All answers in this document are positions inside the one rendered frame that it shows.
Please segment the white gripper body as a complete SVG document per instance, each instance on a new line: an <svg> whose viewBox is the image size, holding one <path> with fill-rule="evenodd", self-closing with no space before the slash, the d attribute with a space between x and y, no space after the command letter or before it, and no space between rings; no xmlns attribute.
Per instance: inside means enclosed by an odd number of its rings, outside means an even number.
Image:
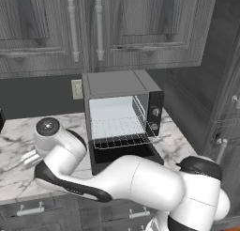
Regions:
<svg viewBox="0 0 240 231"><path fill-rule="evenodd" d="M35 150L31 150L21 157L21 163L25 169L29 169L38 164L43 157Z"/></svg>

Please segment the toaster oven door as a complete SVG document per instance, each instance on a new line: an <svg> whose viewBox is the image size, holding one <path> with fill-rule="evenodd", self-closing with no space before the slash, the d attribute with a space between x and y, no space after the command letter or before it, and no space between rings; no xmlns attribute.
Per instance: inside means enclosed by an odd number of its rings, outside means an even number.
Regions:
<svg viewBox="0 0 240 231"><path fill-rule="evenodd" d="M141 144L136 146L120 146L100 149L94 147L93 142L89 142L89 154L92 175L95 176L104 170L108 165L118 158L126 155L134 155L147 160L164 164L157 150L152 144Z"/></svg>

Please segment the dark grey toaster oven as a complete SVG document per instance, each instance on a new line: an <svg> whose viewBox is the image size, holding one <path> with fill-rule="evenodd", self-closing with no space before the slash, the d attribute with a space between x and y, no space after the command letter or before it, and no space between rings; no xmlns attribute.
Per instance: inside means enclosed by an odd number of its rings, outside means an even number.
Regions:
<svg viewBox="0 0 240 231"><path fill-rule="evenodd" d="M145 70L85 73L82 88L88 145L93 142L94 120L143 116L148 123L148 144L158 136L164 92ZM153 107L159 109L158 116L152 114ZM157 123L157 131L151 130L151 123Z"/></svg>

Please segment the grey drawer front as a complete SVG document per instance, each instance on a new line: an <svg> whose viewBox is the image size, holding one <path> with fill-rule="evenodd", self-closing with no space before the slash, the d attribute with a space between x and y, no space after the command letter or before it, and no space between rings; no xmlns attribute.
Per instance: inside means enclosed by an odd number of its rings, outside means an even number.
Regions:
<svg viewBox="0 0 240 231"><path fill-rule="evenodd" d="M39 202L43 203L45 207L44 212L22 217L17 216L17 211L20 209L21 205L24 205L25 209L37 208ZM12 199L0 202L0 221L23 218L44 218L47 216L60 216L62 214L78 216L78 207L76 198L68 194Z"/></svg>
<svg viewBox="0 0 240 231"><path fill-rule="evenodd" d="M136 204L134 202L126 202L122 204L115 204L103 207L101 209L101 220L103 222L111 222L122 219L129 219L129 210L132 209L134 213L141 212L143 210L143 205ZM153 208L146 207L151 214L156 211Z"/></svg>

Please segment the grey wood cupboard door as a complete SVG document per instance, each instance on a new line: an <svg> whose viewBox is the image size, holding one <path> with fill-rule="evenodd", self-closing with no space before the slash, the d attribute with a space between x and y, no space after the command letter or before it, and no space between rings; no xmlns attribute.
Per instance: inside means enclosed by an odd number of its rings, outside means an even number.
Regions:
<svg viewBox="0 0 240 231"><path fill-rule="evenodd" d="M0 0L0 79L79 74L88 66L83 0L74 0L79 62L68 0Z"/></svg>
<svg viewBox="0 0 240 231"><path fill-rule="evenodd" d="M216 0L102 0L103 61L96 0L85 0L92 71L201 64Z"/></svg>

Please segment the tall grey wood cabinet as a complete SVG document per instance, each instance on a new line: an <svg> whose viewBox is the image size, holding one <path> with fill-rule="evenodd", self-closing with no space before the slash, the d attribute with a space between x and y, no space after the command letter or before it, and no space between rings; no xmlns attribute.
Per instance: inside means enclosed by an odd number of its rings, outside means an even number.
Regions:
<svg viewBox="0 0 240 231"><path fill-rule="evenodd" d="M222 189L231 199L229 217L240 215L240 110L235 109L232 96L240 100L240 26L227 61L213 112L205 135L204 156L216 160L217 139L227 139L221 163Z"/></svg>

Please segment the beige wall outlet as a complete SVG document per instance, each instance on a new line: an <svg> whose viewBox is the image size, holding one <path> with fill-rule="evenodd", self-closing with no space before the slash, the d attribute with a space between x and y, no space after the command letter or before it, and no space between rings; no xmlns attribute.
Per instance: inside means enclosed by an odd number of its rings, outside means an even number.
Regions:
<svg viewBox="0 0 240 231"><path fill-rule="evenodd" d="M81 100L83 98L83 84L81 80L72 80L72 96L74 100Z"/></svg>

